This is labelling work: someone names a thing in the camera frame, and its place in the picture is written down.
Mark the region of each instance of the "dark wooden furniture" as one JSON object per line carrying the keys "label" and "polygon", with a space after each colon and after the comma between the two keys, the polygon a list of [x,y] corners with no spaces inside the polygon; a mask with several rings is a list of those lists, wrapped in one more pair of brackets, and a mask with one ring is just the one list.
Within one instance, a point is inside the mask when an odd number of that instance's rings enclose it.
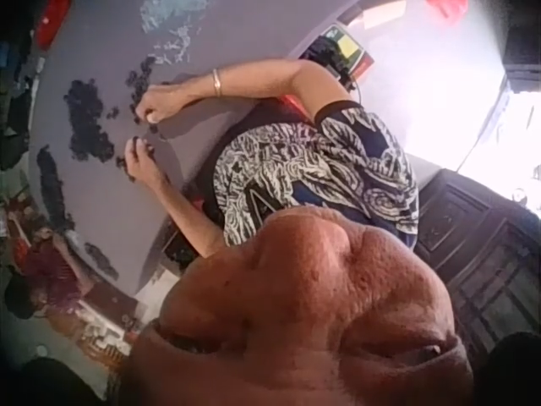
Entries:
{"label": "dark wooden furniture", "polygon": [[541,91],[541,11],[538,0],[515,0],[503,63],[515,93]]}
{"label": "dark wooden furniture", "polygon": [[452,171],[420,195],[415,252],[447,285],[473,366],[503,337],[541,331],[541,224]]}

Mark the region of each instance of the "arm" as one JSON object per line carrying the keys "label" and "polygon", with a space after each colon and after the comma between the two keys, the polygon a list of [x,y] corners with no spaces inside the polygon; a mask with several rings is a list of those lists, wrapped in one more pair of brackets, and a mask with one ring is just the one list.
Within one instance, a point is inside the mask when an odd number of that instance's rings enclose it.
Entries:
{"label": "arm", "polygon": [[[346,89],[323,67],[303,60],[270,59],[242,63],[218,72],[223,96],[266,98],[297,97],[310,118],[332,102],[351,100]],[[180,85],[151,86],[137,107],[140,118],[157,123],[189,103],[215,97],[212,74]]]}
{"label": "arm", "polygon": [[28,245],[30,247],[31,246],[30,240],[26,236],[26,233],[23,230],[23,228],[20,226],[19,219],[17,218],[15,213],[10,212],[8,214],[8,220],[10,220],[14,224],[14,226],[17,228],[17,233],[19,234],[19,237],[26,243],[26,245]]}
{"label": "arm", "polygon": [[206,258],[226,246],[222,230],[167,182],[141,139],[128,141],[125,156],[128,173],[148,186],[199,255]]}
{"label": "arm", "polygon": [[82,296],[85,296],[94,287],[94,281],[86,274],[79,261],[71,254],[66,241],[58,234],[54,234],[52,238],[55,248],[74,272]]}
{"label": "arm", "polygon": [[206,258],[226,246],[223,231],[171,184],[158,185],[154,193],[199,255]]}

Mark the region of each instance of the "red object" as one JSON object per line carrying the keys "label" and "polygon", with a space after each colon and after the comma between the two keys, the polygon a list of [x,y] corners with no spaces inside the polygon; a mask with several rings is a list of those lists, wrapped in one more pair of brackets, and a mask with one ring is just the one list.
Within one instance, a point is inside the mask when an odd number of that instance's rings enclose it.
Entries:
{"label": "red object", "polygon": [[29,246],[26,245],[26,242],[21,238],[16,238],[13,241],[13,258],[15,265],[19,269],[23,269],[23,265],[25,264],[26,255],[28,254]]}
{"label": "red object", "polygon": [[67,310],[81,298],[74,271],[52,245],[42,241],[30,248],[22,273],[30,289],[43,290],[48,305]]}
{"label": "red object", "polygon": [[41,50],[46,51],[51,46],[70,5],[71,0],[49,0],[36,28],[36,42]]}
{"label": "red object", "polygon": [[304,117],[308,117],[308,113],[306,110],[304,110],[303,104],[297,99],[295,96],[282,96],[280,97],[280,100],[285,103],[286,105],[290,106],[300,114],[302,114]]}
{"label": "red object", "polygon": [[352,71],[352,77],[354,79],[359,79],[361,76],[363,76],[363,73],[366,72],[368,68],[373,64],[374,59],[369,55],[368,52],[365,52],[363,57],[361,58],[361,62],[358,63],[358,65]]}
{"label": "red object", "polygon": [[467,0],[427,0],[451,23],[456,23],[467,12]]}
{"label": "red object", "polygon": [[203,204],[205,203],[203,198],[198,197],[196,199],[192,199],[191,201],[192,201],[192,205],[194,205],[197,210],[203,211]]}

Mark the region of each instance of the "hand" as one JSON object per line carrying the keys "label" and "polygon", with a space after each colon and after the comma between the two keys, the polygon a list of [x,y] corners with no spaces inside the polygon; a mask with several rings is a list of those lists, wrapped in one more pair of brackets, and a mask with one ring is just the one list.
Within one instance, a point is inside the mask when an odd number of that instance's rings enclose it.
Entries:
{"label": "hand", "polygon": [[54,248],[56,248],[60,254],[66,254],[69,252],[66,239],[58,233],[54,233],[52,235],[52,245],[54,245]]}
{"label": "hand", "polygon": [[40,310],[47,303],[47,293],[43,289],[34,289],[30,292],[30,302]]}
{"label": "hand", "polygon": [[151,124],[170,118],[193,101],[183,85],[151,85],[135,113]]}
{"label": "hand", "polygon": [[17,222],[19,219],[17,218],[17,213],[14,211],[8,212],[8,220],[11,220],[12,222]]}
{"label": "hand", "polygon": [[150,157],[151,151],[152,147],[146,141],[141,138],[131,139],[126,143],[124,159],[128,175],[156,191],[167,182],[167,177]]}

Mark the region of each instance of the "black and white shirt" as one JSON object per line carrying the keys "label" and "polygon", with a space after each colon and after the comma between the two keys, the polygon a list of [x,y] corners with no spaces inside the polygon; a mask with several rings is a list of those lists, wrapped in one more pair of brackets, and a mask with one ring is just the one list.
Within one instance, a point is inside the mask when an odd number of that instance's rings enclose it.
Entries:
{"label": "black and white shirt", "polygon": [[237,135],[214,171],[228,244],[252,237],[274,211],[330,207],[384,228],[409,247],[418,228],[418,188],[407,157],[381,120],[339,101],[306,122],[271,123]]}

